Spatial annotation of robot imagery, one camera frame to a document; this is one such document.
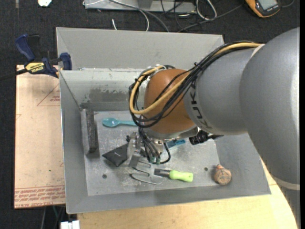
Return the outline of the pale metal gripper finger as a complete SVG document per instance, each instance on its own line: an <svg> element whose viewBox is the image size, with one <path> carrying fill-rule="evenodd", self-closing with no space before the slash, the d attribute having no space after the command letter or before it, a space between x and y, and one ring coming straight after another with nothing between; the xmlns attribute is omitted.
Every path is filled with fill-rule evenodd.
<svg viewBox="0 0 305 229"><path fill-rule="evenodd" d="M160 185L163 182L163 178L159 176L141 175L133 173L131 174L131 177L138 181L154 185Z"/></svg>
<svg viewBox="0 0 305 229"><path fill-rule="evenodd" d="M150 156L147 155L145 152L141 151L139 153L134 153L130 159L128 167L136 168L138 163L140 163L140 162L148 163L149 159L150 159Z"/></svg>

